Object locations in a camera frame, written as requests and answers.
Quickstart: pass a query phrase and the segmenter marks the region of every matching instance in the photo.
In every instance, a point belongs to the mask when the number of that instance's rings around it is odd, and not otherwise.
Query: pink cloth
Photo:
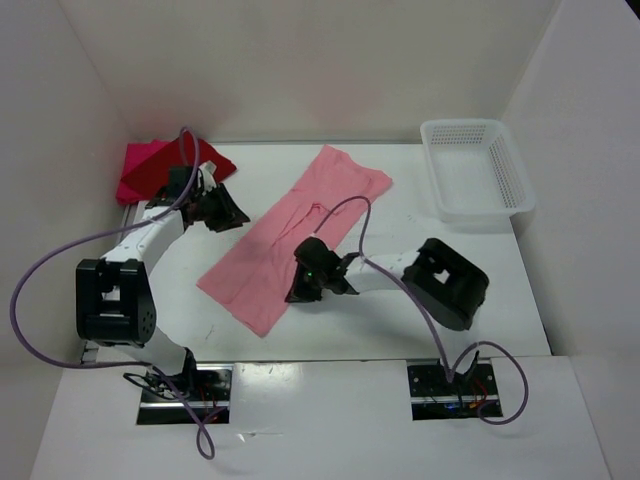
[[[364,195],[372,202],[391,186],[379,170],[324,146],[289,192],[206,274],[198,287],[264,337],[286,311],[296,270],[295,248],[338,202]],[[364,202],[340,207],[318,233],[335,249],[366,211]]]

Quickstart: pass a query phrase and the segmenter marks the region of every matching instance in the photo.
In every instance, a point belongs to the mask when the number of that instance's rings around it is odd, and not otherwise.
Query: white plastic basket
[[[497,120],[433,120],[420,127],[440,217],[470,221],[533,210],[518,148]]]

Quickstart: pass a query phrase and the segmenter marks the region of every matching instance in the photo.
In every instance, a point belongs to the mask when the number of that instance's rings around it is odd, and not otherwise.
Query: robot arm
[[[364,262],[358,253],[340,258],[322,240],[309,237],[294,252],[298,267],[287,302],[313,302],[322,290],[338,295],[358,295],[398,287]],[[369,257],[395,275],[443,327],[454,331],[471,328],[482,305],[489,278],[474,264],[437,238],[418,250]]]
[[[156,217],[175,201],[187,185],[191,168],[170,170],[169,184],[149,202],[143,221]],[[195,359],[189,349],[171,341],[156,326],[148,274],[167,248],[196,221],[203,221],[216,232],[249,221],[225,186],[215,184],[210,164],[200,167],[198,182],[179,210],[134,230],[102,258],[85,259],[76,268],[78,335],[159,367],[185,393],[201,380],[197,378]]]

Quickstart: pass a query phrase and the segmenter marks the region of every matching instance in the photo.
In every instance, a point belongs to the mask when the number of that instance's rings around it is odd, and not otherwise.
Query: white tabletop
[[[65,371],[31,478],[608,479],[570,361],[520,361],[530,403],[504,427],[412,421],[403,361],[238,364],[230,423],[209,427],[212,462],[194,425],[135,425],[140,390],[122,369]],[[492,363],[513,412],[520,377],[507,359]]]
[[[414,250],[438,237],[483,269],[487,300],[475,318],[478,339],[502,344],[514,355],[549,355],[540,316],[510,221],[484,226],[441,222],[435,213],[421,145],[334,145],[357,163],[381,169],[391,189],[373,205],[365,242],[368,254]],[[302,175],[321,145],[216,147],[238,171],[225,184],[238,206],[257,220]],[[355,251],[361,224],[338,247]],[[415,307],[400,291],[325,295],[294,305],[259,338],[196,287],[196,281],[251,228],[222,234],[191,227],[151,274],[158,325],[199,361],[296,361],[434,358],[435,345]],[[499,355],[495,351],[485,356]]]

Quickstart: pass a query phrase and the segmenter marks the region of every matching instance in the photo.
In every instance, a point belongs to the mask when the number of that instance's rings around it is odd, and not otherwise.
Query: white backdrop
[[[499,117],[555,0],[60,0],[133,131],[415,140]]]
[[[504,117],[539,200],[520,250],[616,479],[640,478],[639,47],[624,0],[564,0]]]
[[[22,480],[62,371],[15,340],[9,296],[47,251],[118,224],[113,195],[129,135],[55,2],[2,2],[0,13],[0,477]],[[25,335],[57,358],[78,353],[77,260],[103,249],[93,245],[51,262],[21,298]]]

